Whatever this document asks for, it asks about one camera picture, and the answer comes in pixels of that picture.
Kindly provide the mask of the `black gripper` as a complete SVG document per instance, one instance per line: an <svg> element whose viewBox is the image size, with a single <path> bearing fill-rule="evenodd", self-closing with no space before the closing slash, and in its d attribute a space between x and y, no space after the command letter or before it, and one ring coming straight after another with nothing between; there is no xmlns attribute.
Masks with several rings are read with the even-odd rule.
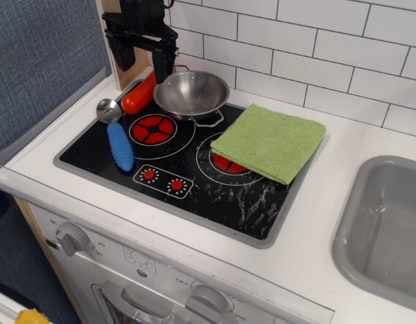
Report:
<svg viewBox="0 0 416 324"><path fill-rule="evenodd" d="M105 34L120 70L135 63L134 47L152 52L154 75L162 84L172 73L177 56L178 34L165 24L165 11L174 2L120 1L120 12L104 12Z"/></svg>

